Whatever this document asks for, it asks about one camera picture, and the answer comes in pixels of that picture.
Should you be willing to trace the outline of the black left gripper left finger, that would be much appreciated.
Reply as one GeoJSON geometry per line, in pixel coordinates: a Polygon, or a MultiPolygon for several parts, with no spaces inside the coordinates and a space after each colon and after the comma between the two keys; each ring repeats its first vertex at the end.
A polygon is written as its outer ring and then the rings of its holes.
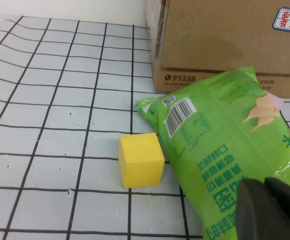
{"type": "Polygon", "coordinates": [[[239,183],[235,225],[239,240],[290,238],[288,216],[265,185],[256,179],[243,179],[239,183]]]}

